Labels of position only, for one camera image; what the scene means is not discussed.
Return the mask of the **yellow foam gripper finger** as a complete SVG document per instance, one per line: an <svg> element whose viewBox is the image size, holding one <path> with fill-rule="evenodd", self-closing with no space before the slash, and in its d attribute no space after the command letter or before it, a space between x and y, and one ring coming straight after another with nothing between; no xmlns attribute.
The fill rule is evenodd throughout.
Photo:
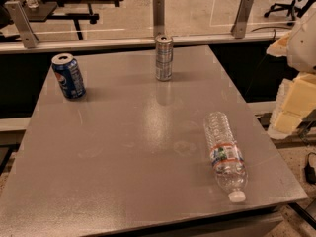
<svg viewBox="0 0 316 237"><path fill-rule="evenodd" d="M316 75L300 72L293 80L283 79L276 95L268 136L285 139L316 109Z"/></svg>
<svg viewBox="0 0 316 237"><path fill-rule="evenodd" d="M267 49L267 54L274 57L287 57L287 44L290 33L286 33Z"/></svg>

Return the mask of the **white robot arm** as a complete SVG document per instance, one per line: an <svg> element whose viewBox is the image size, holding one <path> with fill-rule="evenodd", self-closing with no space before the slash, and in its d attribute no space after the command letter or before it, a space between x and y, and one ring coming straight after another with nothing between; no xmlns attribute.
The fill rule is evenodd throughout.
<svg viewBox="0 0 316 237"><path fill-rule="evenodd" d="M268 128L270 138L285 139L316 109L316 7L271 44L267 54L285 56L288 66L298 71L294 79L283 79L279 85Z"/></svg>

